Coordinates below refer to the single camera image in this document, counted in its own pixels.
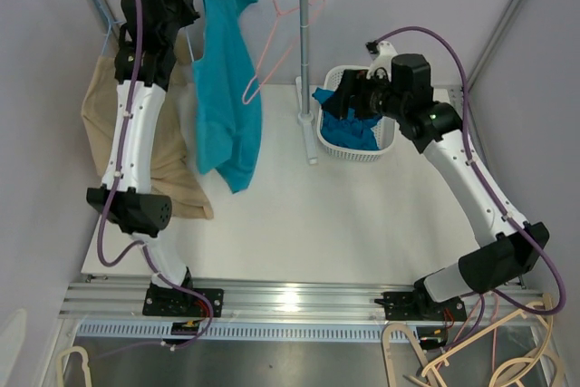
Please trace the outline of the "dark blue t shirt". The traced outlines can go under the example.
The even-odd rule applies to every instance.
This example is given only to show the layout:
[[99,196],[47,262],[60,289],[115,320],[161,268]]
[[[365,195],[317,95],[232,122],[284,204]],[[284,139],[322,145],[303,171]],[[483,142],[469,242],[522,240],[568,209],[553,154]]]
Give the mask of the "dark blue t shirt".
[[381,119],[380,116],[358,119],[354,116],[354,109],[350,109],[348,117],[339,120],[323,111],[322,136],[327,142],[337,147],[377,151],[379,147],[372,129]]

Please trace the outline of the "teal t shirt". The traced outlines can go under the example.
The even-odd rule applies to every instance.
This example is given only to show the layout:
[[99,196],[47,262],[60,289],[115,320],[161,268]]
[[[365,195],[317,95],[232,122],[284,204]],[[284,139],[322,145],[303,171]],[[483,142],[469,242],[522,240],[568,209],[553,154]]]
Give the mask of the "teal t shirt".
[[203,0],[204,51],[193,66],[198,171],[216,170],[233,193],[249,187],[262,139],[261,96],[239,25],[256,2]]

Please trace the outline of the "beige tank top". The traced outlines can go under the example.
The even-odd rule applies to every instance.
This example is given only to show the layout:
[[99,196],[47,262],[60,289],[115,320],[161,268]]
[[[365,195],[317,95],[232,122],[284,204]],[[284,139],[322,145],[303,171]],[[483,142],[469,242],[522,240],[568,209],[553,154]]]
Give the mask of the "beige tank top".
[[[187,219],[212,219],[213,209],[194,173],[188,169],[187,146],[181,133],[176,99],[187,89],[183,69],[192,65],[186,38],[180,35],[174,53],[177,62],[170,76],[169,92],[162,104],[152,149],[152,192],[171,198],[172,215]],[[117,81],[114,59],[98,57],[85,94],[81,116],[97,174],[109,163],[116,118]]]

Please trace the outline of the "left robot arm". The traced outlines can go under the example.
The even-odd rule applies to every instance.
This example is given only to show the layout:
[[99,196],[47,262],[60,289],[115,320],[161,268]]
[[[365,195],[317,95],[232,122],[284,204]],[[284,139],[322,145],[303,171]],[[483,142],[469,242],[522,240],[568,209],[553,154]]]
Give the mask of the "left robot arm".
[[143,305],[149,316],[208,318],[210,303],[197,293],[189,268],[161,234],[169,225],[169,196],[151,186],[151,157],[157,122],[176,64],[179,30],[199,17],[193,0],[121,0],[125,22],[114,58],[117,110],[110,162],[87,202],[103,221],[131,238],[152,273]]

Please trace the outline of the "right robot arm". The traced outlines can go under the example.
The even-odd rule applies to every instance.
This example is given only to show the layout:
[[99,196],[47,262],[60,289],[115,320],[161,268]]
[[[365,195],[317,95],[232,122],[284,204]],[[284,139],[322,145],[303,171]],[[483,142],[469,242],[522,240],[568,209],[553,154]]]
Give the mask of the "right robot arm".
[[478,249],[417,280],[412,307],[430,319],[467,294],[483,295],[530,271],[549,239],[506,198],[486,169],[457,111],[434,97],[431,68],[417,53],[395,54],[389,67],[346,68],[321,106],[335,120],[389,118],[438,171],[459,202]]

